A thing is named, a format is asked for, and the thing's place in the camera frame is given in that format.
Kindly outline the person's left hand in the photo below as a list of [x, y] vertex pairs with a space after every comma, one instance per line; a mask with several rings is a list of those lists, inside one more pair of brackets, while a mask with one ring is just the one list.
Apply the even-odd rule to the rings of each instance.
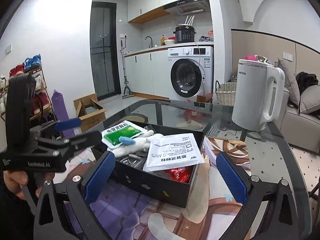
[[25, 195], [22, 192], [22, 187], [28, 185], [28, 175], [24, 171], [4, 171], [4, 182], [13, 194], [20, 198], [21, 200], [25, 200]]

